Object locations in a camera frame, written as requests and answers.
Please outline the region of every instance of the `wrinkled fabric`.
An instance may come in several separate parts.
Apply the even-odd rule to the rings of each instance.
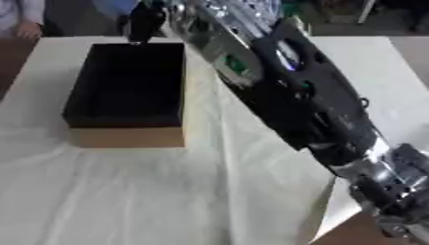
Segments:
[[[417,105],[429,94],[386,38],[313,40],[391,142],[427,128]],[[306,244],[359,212],[347,183],[282,142],[191,49],[186,148],[70,145],[60,112],[100,42],[124,40],[41,39],[0,103],[1,244]]]

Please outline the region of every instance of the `robotic arm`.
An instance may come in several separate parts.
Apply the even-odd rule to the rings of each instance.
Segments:
[[[385,235],[429,243],[429,160],[411,145],[391,147],[334,64],[277,5],[251,0],[165,0],[130,15],[131,41],[169,24],[211,62],[225,84],[285,142],[308,148]]]

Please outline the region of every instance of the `wooden table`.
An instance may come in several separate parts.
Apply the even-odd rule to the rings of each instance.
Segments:
[[[36,42],[0,39],[0,100],[18,75]]]

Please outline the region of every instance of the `person's hand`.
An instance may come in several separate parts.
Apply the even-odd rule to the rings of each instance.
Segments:
[[[24,20],[18,24],[16,36],[23,39],[35,40],[42,36],[42,30],[37,23]]]

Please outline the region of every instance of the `open box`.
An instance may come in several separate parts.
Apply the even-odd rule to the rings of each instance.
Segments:
[[[181,147],[182,43],[95,44],[63,111],[82,147]]]

